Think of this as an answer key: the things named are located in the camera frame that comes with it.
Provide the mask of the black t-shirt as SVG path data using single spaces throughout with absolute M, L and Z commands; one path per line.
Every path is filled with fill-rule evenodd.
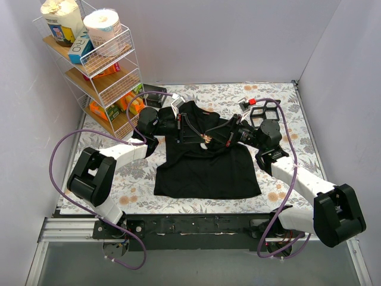
M 238 200 L 261 195 L 252 156 L 242 144 L 180 144 L 165 137 L 166 161 L 157 167 L 154 194 L 171 198 Z

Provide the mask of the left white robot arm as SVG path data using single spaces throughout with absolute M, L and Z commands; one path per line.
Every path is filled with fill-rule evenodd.
M 127 230 L 125 213 L 110 197 L 115 171 L 143 158 L 156 149 L 156 136 L 174 136 L 179 143 L 204 143 L 204 134 L 191 125 L 186 113 L 169 110 L 168 119 L 160 119 L 158 111 L 144 108 L 133 137 L 115 146 L 96 150 L 85 148 L 67 182 L 67 189 L 91 207 L 90 212 L 106 222 L 106 231 L 121 238 Z

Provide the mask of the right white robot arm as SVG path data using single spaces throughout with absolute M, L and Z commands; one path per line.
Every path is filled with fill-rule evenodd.
M 335 185 L 299 167 L 297 159 L 290 158 L 279 144 L 282 135 L 277 121 L 265 119 L 252 128 L 235 116 L 205 134 L 227 147 L 241 142 L 256 148 L 260 169 L 289 185 L 312 205 L 312 210 L 302 210 L 282 203 L 265 224 L 262 240 L 269 233 L 282 237 L 297 231 L 316 235 L 324 245 L 334 247 L 366 230 L 354 189 L 347 184 Z

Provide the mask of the black display case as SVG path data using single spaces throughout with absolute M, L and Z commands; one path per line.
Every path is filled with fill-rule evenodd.
M 255 128 L 259 127 L 266 118 L 265 107 L 253 107 L 249 115 L 251 125 Z
M 266 100 L 263 105 L 263 119 L 279 121 L 278 106 L 274 101 Z

